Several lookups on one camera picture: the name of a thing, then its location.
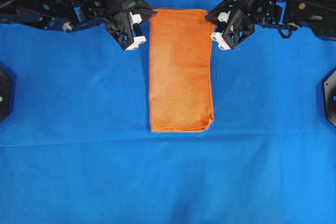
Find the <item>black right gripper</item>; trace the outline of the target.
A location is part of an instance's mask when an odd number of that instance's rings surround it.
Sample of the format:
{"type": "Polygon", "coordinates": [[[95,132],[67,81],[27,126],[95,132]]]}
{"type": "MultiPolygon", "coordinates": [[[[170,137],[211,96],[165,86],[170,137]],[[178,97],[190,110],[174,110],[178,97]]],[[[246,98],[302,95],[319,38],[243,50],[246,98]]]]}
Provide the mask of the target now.
{"type": "Polygon", "coordinates": [[[283,28],[279,0],[224,0],[213,8],[205,20],[217,25],[211,39],[220,50],[233,50],[255,32],[255,24],[265,28],[283,28]]]}

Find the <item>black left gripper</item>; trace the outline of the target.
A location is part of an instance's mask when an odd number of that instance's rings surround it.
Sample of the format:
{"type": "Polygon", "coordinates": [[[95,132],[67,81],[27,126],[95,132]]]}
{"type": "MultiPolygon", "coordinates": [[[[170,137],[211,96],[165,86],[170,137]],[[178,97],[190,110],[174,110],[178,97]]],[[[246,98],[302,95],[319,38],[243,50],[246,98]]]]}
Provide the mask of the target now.
{"type": "Polygon", "coordinates": [[[107,13],[105,28],[122,50],[136,50],[146,42],[140,25],[153,18],[157,11],[144,0],[102,0],[107,13]],[[124,20],[113,20],[113,16],[125,12],[124,20]]]}

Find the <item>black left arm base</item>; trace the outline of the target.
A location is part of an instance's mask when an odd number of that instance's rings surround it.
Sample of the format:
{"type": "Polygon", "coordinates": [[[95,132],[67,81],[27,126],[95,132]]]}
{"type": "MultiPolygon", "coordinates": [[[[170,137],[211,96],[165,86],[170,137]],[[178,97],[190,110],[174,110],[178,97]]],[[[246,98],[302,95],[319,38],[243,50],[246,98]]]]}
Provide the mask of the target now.
{"type": "Polygon", "coordinates": [[[13,111],[15,100],[16,74],[1,62],[1,123],[13,111]]]}

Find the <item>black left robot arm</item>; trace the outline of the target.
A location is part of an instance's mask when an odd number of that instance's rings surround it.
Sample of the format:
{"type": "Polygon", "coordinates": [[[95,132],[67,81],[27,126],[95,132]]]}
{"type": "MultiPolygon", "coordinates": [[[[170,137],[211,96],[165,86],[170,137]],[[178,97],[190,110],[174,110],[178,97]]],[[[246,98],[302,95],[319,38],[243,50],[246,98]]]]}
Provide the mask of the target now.
{"type": "Polygon", "coordinates": [[[104,24],[126,35],[156,14],[145,0],[1,0],[2,24],[68,33],[104,24]]]}

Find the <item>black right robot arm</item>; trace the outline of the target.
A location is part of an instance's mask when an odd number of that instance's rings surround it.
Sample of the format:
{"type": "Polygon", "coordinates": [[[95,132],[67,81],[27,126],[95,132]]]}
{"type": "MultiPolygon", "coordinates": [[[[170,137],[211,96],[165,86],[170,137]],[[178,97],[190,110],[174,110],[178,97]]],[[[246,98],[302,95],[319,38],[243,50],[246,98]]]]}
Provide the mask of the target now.
{"type": "Polygon", "coordinates": [[[151,20],[154,39],[206,50],[216,42],[221,50],[237,47],[255,26],[278,30],[284,39],[301,27],[321,40],[335,40],[335,0],[223,0],[210,12],[154,10],[144,0],[103,0],[106,30],[124,50],[135,50],[146,41],[141,23],[151,20]]]}

